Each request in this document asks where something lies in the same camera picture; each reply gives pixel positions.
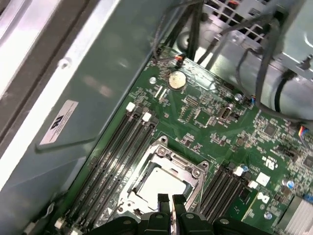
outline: black cable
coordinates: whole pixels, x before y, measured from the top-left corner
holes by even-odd
[[[261,96],[262,96],[262,91],[263,91],[263,84],[265,81],[265,77],[268,71],[268,66],[269,63],[272,59],[272,56],[275,52],[276,45],[278,42],[278,38],[280,36],[280,25],[279,21],[277,19],[274,19],[273,21],[270,22],[270,32],[268,35],[268,45],[267,48],[264,52],[262,61],[261,61],[261,66],[257,75],[256,79],[256,88],[255,88],[255,104],[256,107],[258,107],[261,111],[264,113],[267,113],[269,115],[272,115],[277,118],[283,118],[292,122],[304,122],[304,123],[313,123],[313,120],[310,119],[304,119],[304,118],[297,118],[297,117],[290,117],[286,114],[278,113],[275,110],[272,110],[271,108],[267,107],[266,105],[261,103]]]
[[[172,10],[176,9],[176,8],[180,8],[180,7],[183,7],[183,6],[190,6],[190,5],[193,5],[193,4],[197,4],[197,3],[201,3],[203,2],[203,0],[192,0],[192,1],[189,1],[189,2],[184,2],[184,3],[180,3],[180,4],[176,4],[174,6],[170,6],[168,7],[161,20],[160,20],[160,23],[156,29],[156,34],[155,34],[155,37],[153,39],[153,43],[152,43],[152,52],[153,52],[153,56],[155,58],[156,61],[162,61],[162,62],[166,62],[166,61],[171,61],[171,60],[174,60],[175,57],[168,57],[168,58],[159,58],[159,55],[157,54],[157,46],[158,46],[158,40],[159,40],[159,37],[160,37],[160,32],[162,30],[162,26],[163,26],[163,23],[164,23],[164,20],[166,18],[166,15],[171,12]]]
[[[241,89],[241,91],[244,93],[244,95],[246,97],[251,97],[251,94],[249,94],[249,92],[243,87],[242,85],[242,82],[241,82],[241,76],[240,76],[240,68],[241,68],[241,65],[243,64],[243,62],[246,60],[249,52],[251,52],[252,54],[254,55],[260,55],[262,54],[263,51],[255,51],[254,49],[252,48],[248,48],[245,50],[244,54],[242,55],[237,67],[236,67],[236,71],[235,71],[235,78],[236,78],[236,81],[237,81],[237,84],[238,84],[238,87],[239,89]]]
[[[199,46],[199,37],[200,37],[200,22],[201,22],[201,14],[202,14],[202,3],[195,4],[193,6],[193,17],[192,24],[189,32],[189,41],[186,56],[187,58],[194,60],[195,55]]]
[[[240,30],[246,27],[251,27],[254,24],[259,24],[260,26],[267,24],[270,19],[272,18],[272,15],[262,15],[256,18],[253,18],[251,20],[248,21],[244,21],[242,23],[236,24],[232,27],[228,27],[224,30],[222,30],[219,35],[220,37],[224,36],[225,34],[231,32],[231,31],[235,31],[235,30]],[[200,57],[200,59],[197,61],[197,64],[201,64],[206,57],[208,57],[208,55],[211,53],[211,51],[214,49],[214,47],[216,46],[216,44],[219,42],[219,39],[214,38],[213,41],[211,42],[211,44],[208,46],[208,48],[206,49],[205,53]]]
[[[285,87],[285,84],[292,80],[294,77],[296,77],[296,73],[292,70],[286,70],[282,75],[281,75],[281,81],[280,83],[278,84],[277,86],[277,89],[276,89],[276,93],[275,93],[275,98],[274,98],[274,107],[275,107],[275,110],[279,113],[281,113],[281,110],[280,110],[280,96],[281,96],[281,93],[283,91],[283,88]]]
[[[179,36],[180,32],[182,31],[182,29],[185,27],[188,19],[190,18],[191,14],[193,11],[193,6],[188,6],[184,13],[182,14],[182,16],[180,17],[180,19],[177,21],[177,23],[175,24],[173,30],[171,31],[171,33],[168,35],[168,37],[166,38],[164,45],[168,45],[169,47],[173,47],[177,37]]]

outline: white printed label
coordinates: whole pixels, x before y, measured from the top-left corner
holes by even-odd
[[[49,127],[48,131],[46,132],[45,136],[41,140],[40,145],[54,143],[57,140],[58,136],[65,127],[70,116],[73,114],[77,105],[77,101],[69,99],[65,101],[63,107],[61,108],[56,118],[53,120],[51,126]]]
[[[256,182],[263,185],[264,187],[268,184],[269,180],[270,180],[270,177],[262,172],[260,172],[258,178],[256,178]]]

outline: cpu socket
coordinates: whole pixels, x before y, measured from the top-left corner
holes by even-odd
[[[183,194],[190,209],[202,187],[209,168],[204,161],[194,165],[167,147],[166,136],[151,144],[133,171],[119,197],[118,213],[130,211],[136,215],[157,211],[157,195]]]

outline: ram slot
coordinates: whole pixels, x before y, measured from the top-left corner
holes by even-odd
[[[125,151],[122,153],[122,156],[119,157],[117,163],[114,165],[113,168],[111,168],[108,172],[107,172],[107,177],[104,176],[105,180],[103,182],[103,184],[101,185],[101,187],[99,188],[98,193],[96,194],[96,196],[92,199],[91,204],[88,205],[88,208],[86,209],[86,211],[84,212],[84,214],[82,214],[82,222],[84,224],[84,222],[86,221],[87,218],[89,218],[90,214],[93,213],[93,211],[95,210],[95,208],[97,208],[99,201],[101,200],[101,198],[104,196],[104,193],[106,192],[106,189],[108,188],[108,186],[110,185],[110,182],[112,181],[112,179],[115,177],[115,175],[117,175],[121,165],[123,165],[124,161],[126,160],[128,154],[130,153],[130,151],[132,150],[132,148],[134,147],[134,144],[137,142],[138,138],[140,137],[140,133],[143,130],[143,125],[139,125],[139,128],[136,129],[136,131],[133,132],[133,135],[131,135],[131,141],[128,144],[127,148],[125,149]]]
[[[228,185],[225,188],[223,195],[221,195],[221,197],[215,203],[215,206],[207,217],[207,221],[209,223],[213,223],[215,219],[221,217],[225,212],[227,212],[234,198],[239,196],[238,190],[240,188],[242,189],[242,185],[236,179],[231,178],[228,181]]]
[[[131,136],[131,134],[134,132],[134,129],[138,124],[138,120],[139,115],[134,114],[130,122],[130,125],[128,125],[126,131],[123,132],[124,134],[122,135],[122,138],[118,139],[117,143],[112,145],[112,147],[107,151],[105,156],[106,160],[102,164],[103,167],[100,169],[100,173],[95,177],[93,184],[89,187],[84,200],[80,203],[80,206],[75,210],[76,212],[72,216],[72,219],[75,222],[78,222],[81,219],[81,216],[85,213],[85,210],[89,208],[90,202],[93,200],[94,196],[97,194],[99,188],[101,187],[103,177],[107,174],[108,170],[110,169],[113,161],[118,156],[124,143],[127,141],[129,136]]]
[[[130,113],[127,113],[124,115],[114,135],[110,139],[107,147],[103,150],[103,152],[101,153],[101,156],[97,158],[96,162],[91,165],[92,169],[89,172],[88,177],[84,181],[81,190],[77,193],[77,196],[75,197],[74,202],[71,206],[70,217],[73,216],[73,214],[77,210],[77,207],[82,203],[84,197],[86,196],[88,192],[88,189],[94,183],[94,179],[97,178],[97,176],[100,174],[99,168],[103,164],[108,151],[112,148],[113,145],[115,145],[119,141],[121,136],[123,136],[125,128],[128,124],[130,124]]]
[[[118,189],[120,182],[122,182],[122,180],[125,178],[125,176],[127,175],[132,165],[135,163],[138,156],[143,152],[143,149],[149,142],[149,137],[151,136],[154,128],[155,128],[154,124],[150,124],[149,127],[147,127],[147,131],[146,133],[144,133],[143,137],[141,138],[141,141],[139,142],[139,145],[136,148],[135,152],[131,155],[129,161],[127,162],[127,165],[124,167],[121,174],[118,176],[118,178],[116,179],[116,181],[113,183],[112,187],[110,188],[110,194],[107,194],[103,198],[102,202],[99,203],[100,206],[96,209],[95,214],[92,217],[87,218],[85,227],[88,227],[89,229],[92,229],[94,227],[94,224],[100,218],[104,209],[108,206],[108,203],[110,202],[112,198],[112,195]]]
[[[202,197],[201,214],[204,216],[208,213],[212,205],[212,201],[221,193],[221,188],[227,181],[227,172],[221,170],[217,172],[217,177],[214,177],[209,187],[204,192]]]
[[[239,177],[221,166],[202,197],[201,213],[207,221],[212,223],[225,215],[244,186]]]

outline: dimm slot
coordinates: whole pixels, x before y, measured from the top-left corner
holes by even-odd
[[[140,154],[143,150],[143,148],[145,147],[145,145],[148,143],[149,141],[149,136],[151,136],[153,130],[154,130],[155,126],[154,125],[150,125],[149,127],[149,131],[144,135],[144,137],[142,138],[142,142],[140,143],[139,147],[136,149],[135,153],[132,155],[131,160],[128,162],[127,167],[124,168],[122,174],[120,174],[120,176],[118,177],[118,180],[115,182],[115,185],[111,188],[111,194],[113,192],[115,192],[119,186],[119,182],[121,180],[123,180],[126,176],[126,174],[128,173],[129,169],[131,168],[131,166],[134,164],[138,154]],[[101,214],[103,213],[105,207],[108,205],[108,203],[110,202],[111,199],[111,195],[107,196],[103,202],[101,207],[96,211],[95,216],[92,218],[91,222],[89,223],[89,228],[92,229],[92,227],[94,226],[94,224],[96,223],[96,221],[100,218]]]
[[[108,159],[106,160],[104,164],[104,168],[100,170],[100,173],[97,175],[97,177],[93,181],[93,184],[89,187],[88,192],[86,193],[87,196],[80,203],[80,206],[75,210],[76,212],[72,216],[74,220],[78,220],[83,214],[84,210],[88,207],[90,200],[92,200],[92,197],[96,194],[97,189],[102,182],[103,176],[106,174],[106,171],[111,166],[114,159],[116,158],[117,154],[119,153],[120,148],[124,144],[124,141],[133,132],[134,127],[138,122],[138,118],[139,118],[138,115],[133,116],[133,119],[131,120],[130,124],[127,126],[126,131],[123,132],[122,138],[116,140],[117,146],[112,145],[112,147],[109,148],[108,151],[106,152],[106,157],[108,157]]]
[[[118,170],[120,169],[120,165],[125,161],[125,159],[127,158],[129,152],[131,151],[131,149],[134,147],[134,144],[137,142],[138,138],[139,138],[139,133],[141,133],[142,129],[143,129],[143,125],[141,125],[134,133],[134,138],[132,138],[130,144],[127,146],[125,152],[122,154],[122,156],[119,158],[117,164],[114,166],[113,169],[110,170],[110,172],[108,172],[108,174],[110,175],[105,182],[102,184],[99,193],[97,193],[96,197],[93,199],[91,205],[89,206],[89,208],[87,209],[87,211],[85,212],[84,218],[82,220],[82,223],[84,223],[87,218],[89,218],[90,214],[95,210],[95,208],[97,207],[97,203],[101,200],[101,198],[104,196],[104,193],[108,187],[108,185],[110,184],[112,178],[114,178],[114,176],[117,174]]]
[[[204,192],[201,213],[209,223],[225,215],[245,184],[238,176],[221,166]]]
[[[71,213],[74,213],[75,208],[78,206],[78,204],[84,199],[88,188],[91,186],[93,183],[93,178],[96,177],[96,173],[99,170],[99,166],[102,165],[104,158],[107,154],[107,151],[113,146],[113,144],[116,142],[116,140],[120,137],[121,132],[123,132],[124,128],[127,125],[127,122],[129,121],[130,114],[125,114],[122,121],[120,122],[118,128],[116,129],[116,132],[114,133],[113,137],[110,139],[107,147],[103,150],[101,153],[101,156],[97,159],[96,163],[92,166],[92,170],[89,172],[88,177],[84,181],[81,190],[77,193],[74,202],[71,206]]]

